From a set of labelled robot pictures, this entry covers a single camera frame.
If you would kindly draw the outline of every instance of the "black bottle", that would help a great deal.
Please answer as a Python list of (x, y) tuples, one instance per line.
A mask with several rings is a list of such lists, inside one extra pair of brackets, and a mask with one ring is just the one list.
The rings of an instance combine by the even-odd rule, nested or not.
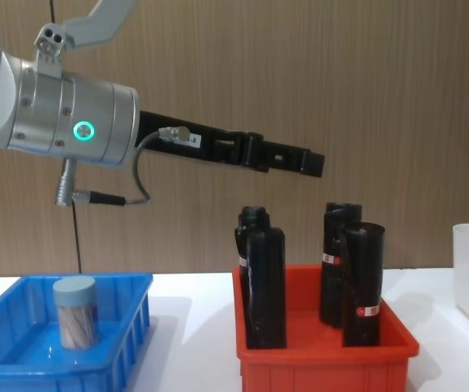
[(247, 236), (250, 349), (287, 346), (285, 314), (285, 237), (278, 228), (255, 229)]
[(333, 327), (342, 327), (343, 271), (340, 230), (351, 222), (362, 220), (359, 204), (327, 203), (324, 215), (324, 254), (320, 288), (320, 320)]
[(384, 233), (374, 223), (342, 229), (344, 346), (380, 344)]
[(269, 214), (264, 207), (244, 207), (238, 215), (238, 227), (234, 229), (234, 239), (239, 254), (240, 283), (242, 286), (243, 314), (245, 315), (246, 336), (249, 341), (251, 330), (248, 327), (248, 300), (249, 300), (249, 269), (247, 257), (248, 233), (255, 230), (270, 228)]

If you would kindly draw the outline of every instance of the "red plastic bin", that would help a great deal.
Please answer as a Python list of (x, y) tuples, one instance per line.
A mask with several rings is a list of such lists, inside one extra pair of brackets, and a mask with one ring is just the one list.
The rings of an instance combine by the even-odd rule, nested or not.
[(342, 347), (342, 331), (318, 318), (321, 267), (288, 266), (287, 349), (249, 350), (240, 272), (233, 270), (236, 351), (243, 392), (405, 392), (410, 357), (419, 345), (382, 302), (380, 346)]

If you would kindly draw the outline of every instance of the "table surface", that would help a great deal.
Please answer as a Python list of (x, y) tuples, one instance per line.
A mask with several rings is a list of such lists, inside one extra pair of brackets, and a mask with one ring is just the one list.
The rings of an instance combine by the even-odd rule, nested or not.
[[(0, 294), (16, 278), (0, 278)], [(391, 269), (383, 297), (420, 343), (407, 392), (469, 392), (469, 318), (453, 299), (452, 269)], [(149, 347), (129, 392), (241, 392), (230, 274), (157, 274)]]

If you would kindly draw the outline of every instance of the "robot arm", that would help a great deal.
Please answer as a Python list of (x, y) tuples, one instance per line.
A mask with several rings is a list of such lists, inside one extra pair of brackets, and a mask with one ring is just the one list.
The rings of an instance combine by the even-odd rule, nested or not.
[[(0, 148), (63, 158), (57, 204), (70, 205), (72, 199), (113, 205), (147, 202), (137, 170), (143, 149), (261, 172), (272, 167), (322, 175), (324, 156), (308, 149), (142, 112), (135, 89), (63, 72), (66, 51), (108, 42), (135, 3), (100, 0), (89, 16), (44, 25), (35, 41), (34, 61), (10, 56), (0, 47)], [(75, 190), (78, 161), (108, 167), (132, 161), (142, 199)]]

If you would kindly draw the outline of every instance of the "green indicator light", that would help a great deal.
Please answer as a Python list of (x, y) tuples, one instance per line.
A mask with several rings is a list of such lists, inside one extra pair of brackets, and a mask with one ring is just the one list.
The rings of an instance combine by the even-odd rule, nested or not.
[(88, 141), (95, 135), (95, 126), (88, 121), (79, 121), (74, 124), (73, 135), (80, 141)]

